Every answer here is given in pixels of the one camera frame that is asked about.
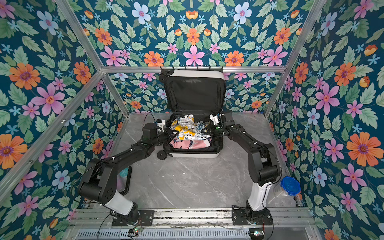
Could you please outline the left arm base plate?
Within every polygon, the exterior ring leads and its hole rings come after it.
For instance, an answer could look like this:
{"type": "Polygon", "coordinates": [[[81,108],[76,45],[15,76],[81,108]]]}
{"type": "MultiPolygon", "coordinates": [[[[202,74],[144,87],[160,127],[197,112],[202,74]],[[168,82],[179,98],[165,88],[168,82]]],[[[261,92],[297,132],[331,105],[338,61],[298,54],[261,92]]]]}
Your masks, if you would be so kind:
{"type": "Polygon", "coordinates": [[[128,215],[114,214],[113,227],[149,227],[154,220],[154,210],[133,210],[128,215]]]}

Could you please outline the yellow white patterned shirt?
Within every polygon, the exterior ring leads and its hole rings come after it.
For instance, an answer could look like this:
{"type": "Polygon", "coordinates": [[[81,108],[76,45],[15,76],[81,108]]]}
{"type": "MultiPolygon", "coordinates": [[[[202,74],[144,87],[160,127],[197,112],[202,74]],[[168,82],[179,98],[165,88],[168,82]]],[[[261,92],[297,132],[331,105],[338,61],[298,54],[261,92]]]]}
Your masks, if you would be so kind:
{"type": "Polygon", "coordinates": [[[211,135],[207,133],[209,122],[195,122],[194,115],[185,115],[172,121],[170,129],[178,132],[175,139],[178,141],[208,140],[211,135]]]}

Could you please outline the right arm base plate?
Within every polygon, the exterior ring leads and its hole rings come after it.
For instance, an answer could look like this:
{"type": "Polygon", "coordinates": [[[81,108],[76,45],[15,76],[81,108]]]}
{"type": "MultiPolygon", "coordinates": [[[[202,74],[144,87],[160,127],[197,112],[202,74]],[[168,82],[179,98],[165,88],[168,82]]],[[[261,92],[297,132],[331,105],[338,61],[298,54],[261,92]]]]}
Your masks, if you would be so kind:
{"type": "Polygon", "coordinates": [[[235,226],[245,225],[264,225],[272,226],[274,224],[271,212],[265,208],[260,211],[251,209],[232,209],[232,221],[235,226]]]}

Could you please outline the pink navy patterned shorts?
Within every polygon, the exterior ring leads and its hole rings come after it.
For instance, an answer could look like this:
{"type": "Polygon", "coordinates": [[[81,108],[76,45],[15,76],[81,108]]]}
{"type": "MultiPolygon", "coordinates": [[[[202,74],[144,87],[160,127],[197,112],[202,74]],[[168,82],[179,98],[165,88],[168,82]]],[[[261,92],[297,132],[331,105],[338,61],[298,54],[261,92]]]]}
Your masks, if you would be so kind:
{"type": "Polygon", "coordinates": [[[211,146],[211,140],[172,140],[170,146],[180,150],[205,149],[211,146]]]}

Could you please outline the clear black toiletry bag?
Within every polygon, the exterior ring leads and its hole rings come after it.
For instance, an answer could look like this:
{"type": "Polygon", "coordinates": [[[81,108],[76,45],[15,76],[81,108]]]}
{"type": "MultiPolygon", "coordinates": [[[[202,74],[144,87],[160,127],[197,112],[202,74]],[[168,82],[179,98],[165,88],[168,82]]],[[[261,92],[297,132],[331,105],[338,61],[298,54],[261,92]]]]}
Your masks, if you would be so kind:
{"type": "Polygon", "coordinates": [[[125,196],[129,192],[132,171],[132,167],[129,166],[128,168],[122,170],[118,175],[117,190],[123,196],[125,196]]]}

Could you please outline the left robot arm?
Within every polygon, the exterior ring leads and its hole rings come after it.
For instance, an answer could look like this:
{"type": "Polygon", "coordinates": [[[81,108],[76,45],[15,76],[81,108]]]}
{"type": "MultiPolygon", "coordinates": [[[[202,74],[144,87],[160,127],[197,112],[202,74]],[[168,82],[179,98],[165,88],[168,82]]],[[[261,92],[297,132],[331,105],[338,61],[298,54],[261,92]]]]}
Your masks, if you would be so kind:
{"type": "Polygon", "coordinates": [[[125,198],[130,178],[126,179],[123,191],[119,190],[118,177],[134,163],[149,157],[155,147],[169,143],[179,131],[160,127],[156,123],[143,126],[142,137],[127,150],[105,159],[92,159],[82,174],[79,195],[97,202],[110,210],[112,216],[127,226],[140,221],[137,203],[125,198]]]}

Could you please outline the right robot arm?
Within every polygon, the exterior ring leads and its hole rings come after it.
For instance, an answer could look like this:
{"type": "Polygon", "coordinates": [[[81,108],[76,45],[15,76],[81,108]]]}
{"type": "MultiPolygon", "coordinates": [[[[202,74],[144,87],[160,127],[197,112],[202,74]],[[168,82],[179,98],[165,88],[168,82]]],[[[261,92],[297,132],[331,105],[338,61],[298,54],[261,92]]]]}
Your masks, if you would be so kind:
{"type": "Polygon", "coordinates": [[[267,196],[273,184],[281,176],[281,166],[273,144],[265,144],[236,124],[231,113],[210,116],[215,124],[214,137],[228,137],[239,144],[248,154],[248,169],[253,181],[250,197],[242,210],[251,225],[272,225],[273,218],[266,206],[267,196]]]}

